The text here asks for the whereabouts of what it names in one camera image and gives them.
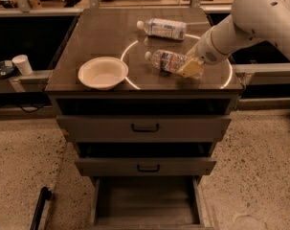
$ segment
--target drawer handle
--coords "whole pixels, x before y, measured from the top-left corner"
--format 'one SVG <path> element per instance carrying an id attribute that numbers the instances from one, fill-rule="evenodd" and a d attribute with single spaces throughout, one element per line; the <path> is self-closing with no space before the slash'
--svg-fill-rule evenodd
<path id="1" fill-rule="evenodd" d="M 155 126 L 136 126 L 131 125 L 131 128 L 134 132 L 157 132 L 160 129 L 160 125 L 156 124 Z"/>
<path id="2" fill-rule="evenodd" d="M 137 171 L 140 173 L 157 173 L 161 169 L 160 165 L 156 165 L 156 167 L 141 167 L 140 165 L 137 165 Z"/>

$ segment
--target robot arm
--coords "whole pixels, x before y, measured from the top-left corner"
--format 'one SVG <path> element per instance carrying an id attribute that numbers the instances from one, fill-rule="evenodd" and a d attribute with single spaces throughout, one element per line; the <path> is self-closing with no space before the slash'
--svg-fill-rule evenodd
<path id="1" fill-rule="evenodd" d="M 234 0 L 231 14 L 205 32 L 187 56 L 214 65 L 262 40 L 290 60 L 290 0 Z"/>

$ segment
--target drawer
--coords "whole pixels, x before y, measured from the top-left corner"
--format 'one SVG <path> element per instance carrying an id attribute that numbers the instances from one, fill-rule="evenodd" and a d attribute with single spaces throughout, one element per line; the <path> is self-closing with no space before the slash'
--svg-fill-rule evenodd
<path id="1" fill-rule="evenodd" d="M 213 230 L 203 225 L 191 176 L 100 177 L 93 213 L 95 230 Z"/>
<path id="2" fill-rule="evenodd" d="M 221 116 L 57 116 L 73 142 L 215 142 L 231 121 Z"/>
<path id="3" fill-rule="evenodd" d="M 210 146 L 197 143 L 78 144 L 75 163 L 83 176 L 208 175 Z"/>

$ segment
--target plastic bottle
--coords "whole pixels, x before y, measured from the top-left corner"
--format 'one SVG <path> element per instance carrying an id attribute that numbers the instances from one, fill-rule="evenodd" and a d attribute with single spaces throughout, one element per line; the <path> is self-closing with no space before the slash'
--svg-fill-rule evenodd
<path id="1" fill-rule="evenodd" d="M 171 51 L 157 50 L 153 54 L 146 52 L 145 59 L 151 61 L 152 65 L 157 69 L 177 73 L 188 58 L 185 55 L 176 54 Z"/>
<path id="2" fill-rule="evenodd" d="M 184 40 L 187 24 L 180 21 L 152 18 L 147 21 L 138 21 L 137 28 L 145 30 L 147 35 Z"/>

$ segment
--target paper cup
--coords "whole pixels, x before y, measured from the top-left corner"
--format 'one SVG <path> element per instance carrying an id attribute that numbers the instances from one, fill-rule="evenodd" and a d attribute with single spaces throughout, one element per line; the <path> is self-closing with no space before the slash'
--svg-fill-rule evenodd
<path id="1" fill-rule="evenodd" d="M 26 55 L 16 56 L 11 61 L 16 65 L 22 75 L 30 75 L 33 72 Z"/>

